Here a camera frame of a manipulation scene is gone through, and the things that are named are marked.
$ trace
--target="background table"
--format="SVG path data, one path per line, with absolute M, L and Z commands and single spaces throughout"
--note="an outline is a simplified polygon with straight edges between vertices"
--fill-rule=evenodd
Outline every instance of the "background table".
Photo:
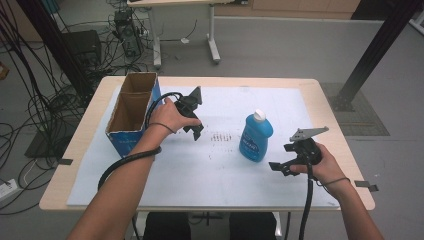
M 97 125 L 107 108 L 112 93 L 121 85 L 124 77 L 106 77 L 99 85 L 90 106 L 81 120 L 75 135 L 69 144 L 63 158 L 73 159 L 71 165 L 58 166 L 50 182 L 40 207 L 44 210 L 84 209 L 70 207 L 66 204 L 72 186 L 75 182 L 81 159 L 93 138 Z M 277 78 L 215 78 L 215 77 L 159 77 L 161 86 L 251 86 L 297 88 L 302 93 L 306 108 L 314 127 L 328 126 L 331 131 L 319 136 L 319 141 L 325 144 L 339 162 L 347 177 L 352 180 L 363 180 L 347 142 L 340 131 L 337 121 L 328 105 L 319 83 L 313 79 L 277 79 Z M 375 207 L 374 200 L 367 188 L 357 188 L 367 209 Z M 270 211 L 292 210 L 281 206 Z
M 158 34 L 156 33 L 156 19 L 155 19 L 155 9 L 156 8 L 169 8 L 169 7 L 178 7 L 173 10 L 169 10 L 165 12 L 166 15 L 179 15 L 184 16 L 185 14 L 190 14 L 193 11 L 193 5 L 203 5 L 207 7 L 209 5 L 209 11 L 207 14 L 209 18 L 209 33 L 207 34 L 207 39 L 209 43 L 209 48 L 212 53 L 212 58 L 216 63 L 219 63 L 221 57 L 218 53 L 218 48 L 215 43 L 215 24 L 214 24 L 214 16 L 215 16 L 215 7 L 214 4 L 217 3 L 229 3 L 234 0 L 142 0 L 136 2 L 128 1 L 128 6 L 132 8 L 146 8 L 149 15 L 150 22 L 150 31 L 153 38 L 153 63 L 154 66 L 159 69 L 162 65 L 161 60 L 161 51 L 160 51 L 160 39 Z

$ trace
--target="bottle label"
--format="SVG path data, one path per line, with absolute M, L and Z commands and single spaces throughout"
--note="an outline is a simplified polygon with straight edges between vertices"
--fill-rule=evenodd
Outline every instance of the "bottle label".
M 257 159 L 259 157 L 259 147 L 248 133 L 243 132 L 241 136 L 241 142 L 241 147 L 247 154 L 251 156 L 252 159 Z

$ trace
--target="person's right arm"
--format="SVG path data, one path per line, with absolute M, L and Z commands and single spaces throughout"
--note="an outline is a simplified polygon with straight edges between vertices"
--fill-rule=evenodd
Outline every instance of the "person's right arm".
M 319 164 L 313 166 L 314 176 L 324 185 L 334 180 L 345 178 L 346 176 L 334 156 L 324 145 L 317 143 L 317 146 L 321 150 L 322 160 Z M 299 173 L 307 172 L 304 165 L 293 165 L 290 170 Z M 340 203 L 349 239 L 384 239 L 355 188 L 347 179 L 328 184 L 326 187 L 330 194 Z

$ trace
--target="forearm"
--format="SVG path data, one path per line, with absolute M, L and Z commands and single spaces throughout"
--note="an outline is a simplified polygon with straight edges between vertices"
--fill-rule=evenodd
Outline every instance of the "forearm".
M 130 155 L 157 148 L 168 134 L 166 131 L 152 126 Z M 140 202 L 153 160 L 153 156 L 146 157 L 116 169 L 93 198 L 69 238 L 122 239 Z
M 333 187 L 338 188 L 334 196 L 340 203 L 349 239 L 384 239 L 350 182 L 338 182 Z

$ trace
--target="black pants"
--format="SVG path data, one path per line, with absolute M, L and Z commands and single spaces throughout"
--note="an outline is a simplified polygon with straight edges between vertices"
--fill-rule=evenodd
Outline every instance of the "black pants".
M 230 215 L 231 240 L 275 240 L 276 220 L 270 212 L 235 212 Z M 187 213 L 151 212 L 143 240 L 190 240 Z

